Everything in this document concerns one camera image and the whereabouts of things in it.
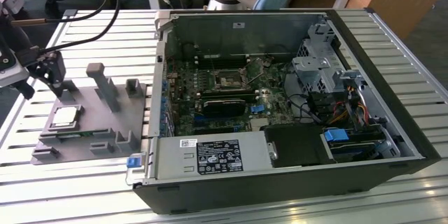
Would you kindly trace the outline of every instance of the blue latch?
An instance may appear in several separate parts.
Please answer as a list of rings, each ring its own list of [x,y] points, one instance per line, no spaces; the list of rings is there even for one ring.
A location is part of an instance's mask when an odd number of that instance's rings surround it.
[[[325,136],[326,142],[348,140],[348,135],[344,129],[329,129],[324,133],[324,136]]]
[[[140,157],[128,157],[128,161],[125,163],[128,168],[138,168],[141,166],[141,158]]]
[[[264,111],[264,105],[262,105],[262,104],[258,105],[258,106],[252,106],[252,107],[250,107],[250,112],[252,112],[252,113],[258,113],[258,112],[261,112],[261,111]]]

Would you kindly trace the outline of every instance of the red wire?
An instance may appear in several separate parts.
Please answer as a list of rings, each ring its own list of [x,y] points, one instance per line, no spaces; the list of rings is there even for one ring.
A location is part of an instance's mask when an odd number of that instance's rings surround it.
[[[344,102],[337,102],[337,103],[334,104],[334,107],[333,107],[333,116],[336,115],[337,105],[341,104],[341,103],[344,103]]]

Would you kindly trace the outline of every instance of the aluminum profile table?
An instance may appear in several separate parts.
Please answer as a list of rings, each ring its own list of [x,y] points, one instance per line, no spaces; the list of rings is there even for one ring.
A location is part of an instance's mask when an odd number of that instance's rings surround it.
[[[102,11],[85,21],[61,24],[49,46],[89,38],[112,17]],[[78,11],[77,16],[89,11]],[[85,66],[102,62],[116,84],[128,77],[152,83],[154,16],[152,10],[122,10],[100,41],[62,50],[66,78],[93,85]],[[393,178],[365,193],[273,204],[156,215],[130,191],[125,158],[33,166],[37,142],[54,95],[40,82],[29,101],[18,98],[0,130],[0,223],[433,223],[448,221],[448,93],[392,34],[376,14],[338,11],[386,82],[433,143],[442,160],[412,175]],[[342,50],[346,61],[354,63]],[[146,111],[149,119],[150,87]],[[142,134],[146,136],[148,125]]]

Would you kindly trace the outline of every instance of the metal work table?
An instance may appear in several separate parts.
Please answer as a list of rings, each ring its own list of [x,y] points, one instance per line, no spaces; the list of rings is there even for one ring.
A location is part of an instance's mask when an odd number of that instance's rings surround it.
[[[77,16],[89,11],[80,11]],[[85,21],[60,24],[49,46],[97,34],[112,10]],[[124,10],[100,41],[62,51],[66,78],[93,85],[85,66],[102,62],[114,84],[133,76],[152,83],[154,27],[152,10]],[[53,94],[33,81],[34,97],[20,97],[0,130],[1,223],[432,223],[448,217],[448,92],[374,14],[338,11],[386,82],[433,143],[442,160],[369,192],[156,215],[124,182],[125,158],[33,166],[30,152],[49,113]],[[146,108],[149,109],[150,87]],[[148,122],[149,110],[144,121]]]

